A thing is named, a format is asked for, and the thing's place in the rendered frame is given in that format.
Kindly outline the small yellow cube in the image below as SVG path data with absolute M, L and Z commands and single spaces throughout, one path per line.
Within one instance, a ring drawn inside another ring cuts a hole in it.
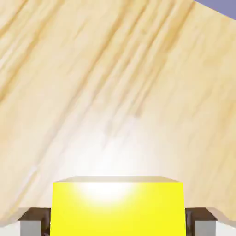
M 50 236 L 186 236 L 183 183 L 161 176 L 56 181 Z

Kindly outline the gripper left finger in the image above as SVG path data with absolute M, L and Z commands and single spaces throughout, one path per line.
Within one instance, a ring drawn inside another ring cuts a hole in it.
M 5 236 L 50 236 L 51 208 L 19 208 L 5 223 Z

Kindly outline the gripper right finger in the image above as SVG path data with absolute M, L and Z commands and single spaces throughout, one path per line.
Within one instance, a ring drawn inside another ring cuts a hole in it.
M 232 236 L 232 221 L 216 208 L 186 208 L 186 236 Z

